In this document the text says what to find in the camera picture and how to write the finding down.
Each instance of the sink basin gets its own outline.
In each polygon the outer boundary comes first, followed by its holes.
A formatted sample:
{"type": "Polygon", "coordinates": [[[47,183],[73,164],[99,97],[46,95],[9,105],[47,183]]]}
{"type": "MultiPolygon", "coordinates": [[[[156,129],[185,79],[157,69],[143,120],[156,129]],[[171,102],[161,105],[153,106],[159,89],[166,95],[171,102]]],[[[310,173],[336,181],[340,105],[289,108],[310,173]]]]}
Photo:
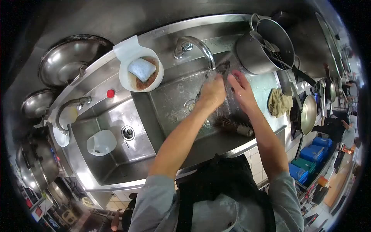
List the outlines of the sink basin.
{"type": "MultiPolygon", "coordinates": [[[[248,124],[247,116],[241,111],[226,81],[228,72],[239,69],[237,58],[232,52],[214,54],[217,71],[224,72],[223,78],[227,98],[223,105],[211,115],[202,126],[191,151],[181,168],[186,168],[209,160],[217,154],[224,154],[253,138],[237,133],[221,132],[214,127],[220,117],[232,117],[240,123],[248,124]]],[[[187,116],[187,108],[194,103],[206,77],[211,76],[204,57],[185,62],[164,70],[162,83],[149,93],[132,93],[135,106],[155,152],[172,130],[187,116]]]]}
{"type": "Polygon", "coordinates": [[[123,89],[115,94],[116,99],[106,98],[97,103],[71,124],[77,146],[100,185],[145,179],[156,156],[133,100],[122,99],[121,92],[128,91],[123,89]],[[134,131],[132,140],[125,139],[122,135],[125,126],[130,126],[134,131]],[[117,146],[105,156],[94,156],[88,152],[86,141],[100,130],[110,130],[116,138],[117,146]]]}

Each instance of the red button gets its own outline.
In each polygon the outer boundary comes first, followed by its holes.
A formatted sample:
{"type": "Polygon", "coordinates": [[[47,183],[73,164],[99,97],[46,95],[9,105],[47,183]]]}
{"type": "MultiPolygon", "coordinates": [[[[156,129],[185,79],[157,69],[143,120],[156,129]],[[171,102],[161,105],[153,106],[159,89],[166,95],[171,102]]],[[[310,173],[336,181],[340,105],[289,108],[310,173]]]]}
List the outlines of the red button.
{"type": "Polygon", "coordinates": [[[107,97],[113,98],[115,96],[115,91],[113,89],[110,89],[107,91],[107,97]]]}

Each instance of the sponge holder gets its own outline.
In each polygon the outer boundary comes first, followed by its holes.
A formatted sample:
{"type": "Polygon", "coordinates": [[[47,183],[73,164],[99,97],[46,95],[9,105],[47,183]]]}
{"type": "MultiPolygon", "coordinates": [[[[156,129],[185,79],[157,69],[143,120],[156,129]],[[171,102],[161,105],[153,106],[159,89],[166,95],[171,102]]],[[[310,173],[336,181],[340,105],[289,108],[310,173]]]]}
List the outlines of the sponge holder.
{"type": "Polygon", "coordinates": [[[139,45],[136,35],[115,45],[114,52],[117,59],[121,61],[118,75],[120,83],[125,89],[133,92],[149,92],[159,86],[162,78],[164,77],[164,67],[162,66],[159,58],[152,49],[145,48],[139,45]],[[144,56],[151,56],[155,58],[158,61],[159,70],[154,82],[150,86],[142,90],[137,90],[133,87],[134,83],[132,83],[132,81],[134,80],[129,76],[128,67],[132,61],[144,56]]]}

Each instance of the sponge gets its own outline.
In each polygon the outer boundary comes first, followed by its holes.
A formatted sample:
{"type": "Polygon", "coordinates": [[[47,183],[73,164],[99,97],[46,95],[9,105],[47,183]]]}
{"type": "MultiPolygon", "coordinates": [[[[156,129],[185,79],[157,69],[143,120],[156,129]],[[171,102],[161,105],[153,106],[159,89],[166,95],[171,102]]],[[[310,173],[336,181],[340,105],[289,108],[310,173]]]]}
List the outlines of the sponge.
{"type": "Polygon", "coordinates": [[[130,63],[128,71],[134,74],[142,82],[146,82],[156,71],[156,66],[142,58],[139,58],[130,63]]]}

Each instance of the faucet spout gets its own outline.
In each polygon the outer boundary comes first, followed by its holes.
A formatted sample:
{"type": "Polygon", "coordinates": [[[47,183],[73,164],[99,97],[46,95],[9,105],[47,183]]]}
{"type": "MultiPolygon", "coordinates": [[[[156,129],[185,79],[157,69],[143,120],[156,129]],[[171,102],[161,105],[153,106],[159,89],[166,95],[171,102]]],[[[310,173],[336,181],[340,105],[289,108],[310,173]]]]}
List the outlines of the faucet spout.
{"type": "Polygon", "coordinates": [[[67,107],[67,106],[70,106],[72,104],[75,104],[75,103],[78,103],[79,106],[83,106],[85,104],[89,104],[90,102],[92,101],[92,98],[91,96],[88,96],[88,97],[82,97],[82,98],[78,98],[78,99],[72,99],[72,100],[69,100],[68,102],[64,103],[63,105],[60,106],[58,112],[57,112],[57,116],[55,117],[55,125],[57,126],[58,130],[62,133],[62,134],[65,134],[65,135],[68,135],[68,130],[64,129],[60,123],[59,123],[59,118],[60,118],[60,115],[62,113],[62,111],[67,107]]]}
{"type": "Polygon", "coordinates": [[[192,36],[183,36],[178,39],[177,44],[175,46],[175,50],[174,50],[174,57],[176,59],[183,58],[184,52],[192,49],[192,44],[196,45],[204,54],[208,62],[208,66],[207,66],[208,69],[215,70],[216,65],[215,65],[213,54],[211,53],[210,49],[206,46],[204,42],[192,36]]]}

